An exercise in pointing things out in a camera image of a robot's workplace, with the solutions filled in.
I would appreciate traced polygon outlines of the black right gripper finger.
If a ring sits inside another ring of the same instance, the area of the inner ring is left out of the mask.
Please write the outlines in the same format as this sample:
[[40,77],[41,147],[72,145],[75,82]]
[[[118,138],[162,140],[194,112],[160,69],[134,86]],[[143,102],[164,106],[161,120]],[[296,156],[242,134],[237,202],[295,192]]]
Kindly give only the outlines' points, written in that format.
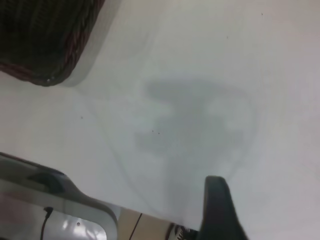
[[200,240],[247,240],[226,180],[207,176],[204,185]]

